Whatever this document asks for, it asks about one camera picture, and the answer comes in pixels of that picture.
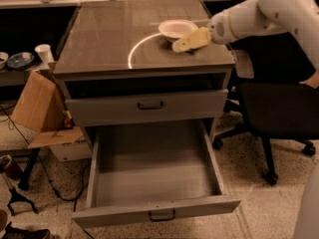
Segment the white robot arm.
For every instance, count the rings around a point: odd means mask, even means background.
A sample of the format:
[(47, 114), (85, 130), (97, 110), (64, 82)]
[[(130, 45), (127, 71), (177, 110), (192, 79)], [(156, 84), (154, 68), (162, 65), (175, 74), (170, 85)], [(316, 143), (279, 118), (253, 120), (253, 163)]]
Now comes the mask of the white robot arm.
[[(319, 14), (316, 0), (246, 0), (214, 15), (206, 28), (172, 44), (177, 52), (201, 48), (208, 42), (226, 45), (252, 36), (288, 33), (312, 67), (319, 69)], [(241, 82), (237, 85), (245, 125), (262, 139), (267, 181), (275, 172), (270, 141), (309, 140), (319, 136), (317, 73), (296, 85)], [(319, 166), (311, 171), (302, 195), (292, 239), (319, 239)]]

